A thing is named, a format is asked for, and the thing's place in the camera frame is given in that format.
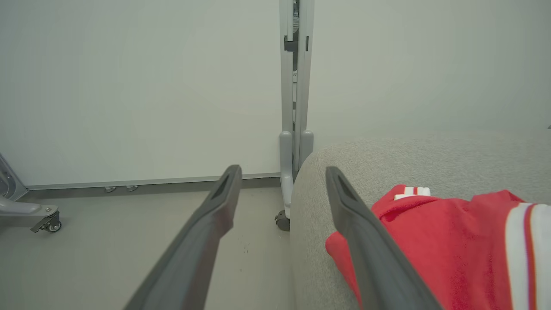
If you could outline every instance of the black latch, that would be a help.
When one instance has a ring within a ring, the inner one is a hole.
[[[288,52],[296,52],[299,50],[299,42],[298,41],[287,41],[287,36],[283,36],[283,44],[285,47],[285,51]]]

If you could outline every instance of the floor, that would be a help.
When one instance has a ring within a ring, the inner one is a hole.
[[[213,183],[45,190],[62,229],[0,227],[0,309],[122,309]],[[279,179],[245,180],[220,241],[205,309],[294,309]]]

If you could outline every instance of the whiteboard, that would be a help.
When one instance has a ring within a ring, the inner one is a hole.
[[[30,188],[278,175],[279,27],[278,1],[3,1],[0,152]]]
[[[546,129],[549,16],[539,0],[316,1],[315,149],[387,132]]]

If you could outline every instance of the red cloth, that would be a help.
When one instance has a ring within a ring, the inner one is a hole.
[[[371,210],[441,305],[512,310],[505,225],[509,212],[523,200],[506,190],[472,201],[431,196],[395,200],[405,187],[395,186]],[[326,249],[361,307],[346,239],[335,232]]]

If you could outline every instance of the red garment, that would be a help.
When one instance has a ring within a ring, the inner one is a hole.
[[[405,192],[405,185],[395,186],[372,211],[445,309],[551,306],[549,284],[536,279],[540,269],[549,274],[544,262],[551,247],[544,235],[551,229],[541,219],[549,215],[548,206],[523,204],[506,190],[472,201],[420,195],[395,200]],[[361,307],[346,239],[336,232],[326,249]],[[547,294],[537,295],[541,290]]]

